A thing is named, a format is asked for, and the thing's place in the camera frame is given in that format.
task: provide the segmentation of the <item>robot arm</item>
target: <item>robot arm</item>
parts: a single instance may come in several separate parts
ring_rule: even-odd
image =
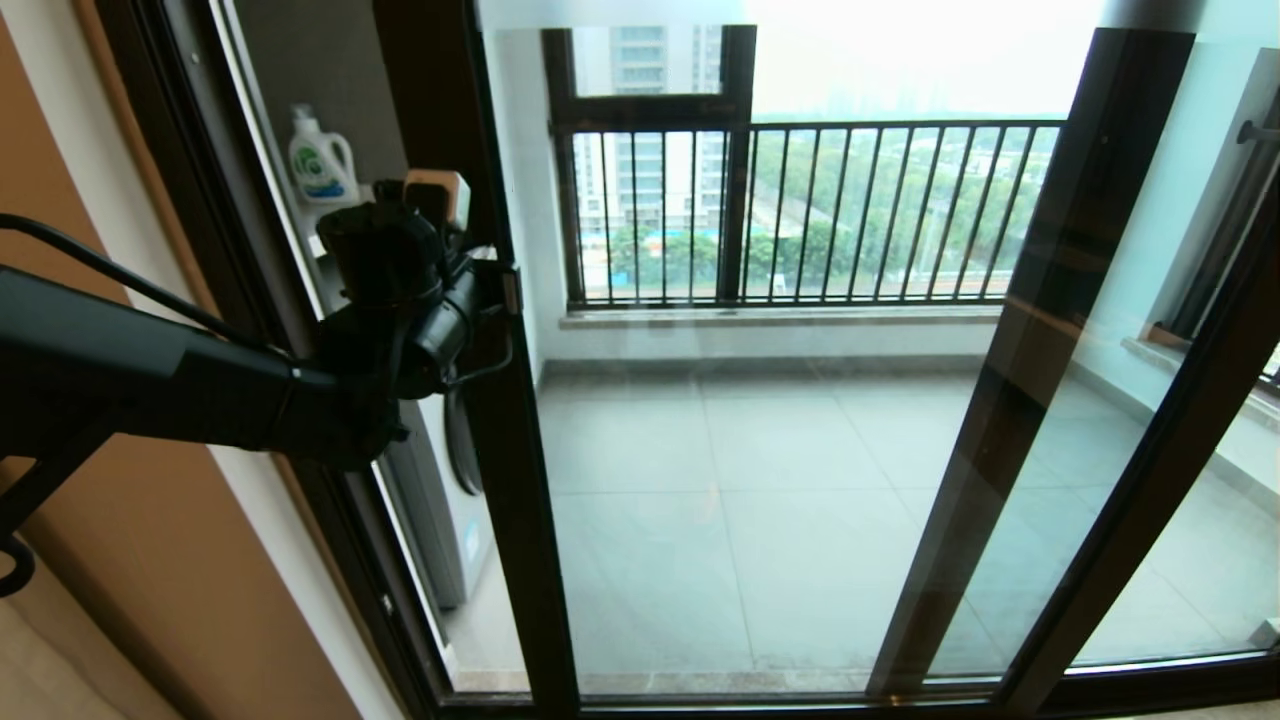
[[[351,302],[320,324],[319,351],[307,359],[238,337],[114,265],[113,277],[163,295],[223,338],[0,265],[0,459],[36,459],[0,495],[0,551],[17,561],[0,578],[0,597],[33,571],[14,533],[116,432],[360,469],[406,437],[399,400],[506,365],[509,354],[471,375],[454,370],[475,327],[518,311],[507,304],[515,270],[457,250],[460,182],[421,209],[403,200],[403,183],[379,183],[375,202],[321,218],[317,231]],[[33,220],[0,215],[0,227],[54,238],[95,266],[108,263]]]

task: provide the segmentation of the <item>tiled floor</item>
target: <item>tiled floor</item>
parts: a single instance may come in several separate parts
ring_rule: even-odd
[[[547,378],[584,691],[858,689],[974,380]],[[936,673],[1007,666],[1143,429],[1075,380],[1059,389]],[[1280,615],[1277,537],[1274,511],[1203,473],[1080,660],[1247,648]]]

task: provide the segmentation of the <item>high-rise building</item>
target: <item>high-rise building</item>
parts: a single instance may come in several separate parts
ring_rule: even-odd
[[[719,92],[721,27],[617,27],[573,31],[579,96]],[[641,240],[718,233],[723,208],[724,135],[721,132],[579,136],[573,143],[579,224],[584,246],[609,232]]]

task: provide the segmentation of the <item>ledge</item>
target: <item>ledge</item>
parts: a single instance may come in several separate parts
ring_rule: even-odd
[[[646,328],[762,328],[837,325],[995,325],[1004,305],[877,307],[707,307],[687,310],[588,310],[559,319],[563,331]]]
[[[1152,368],[1169,373],[1170,377],[1178,374],[1179,368],[1183,365],[1184,354],[1164,345],[1137,338],[1124,338],[1120,341],[1120,346]],[[1280,430],[1280,400],[1271,397],[1261,389],[1254,389],[1249,393],[1239,414],[1272,432]]]

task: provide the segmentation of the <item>hazy skyline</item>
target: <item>hazy skyline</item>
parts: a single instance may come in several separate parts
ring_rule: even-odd
[[[753,114],[831,120],[1065,117],[1098,17],[1025,0],[745,4]]]

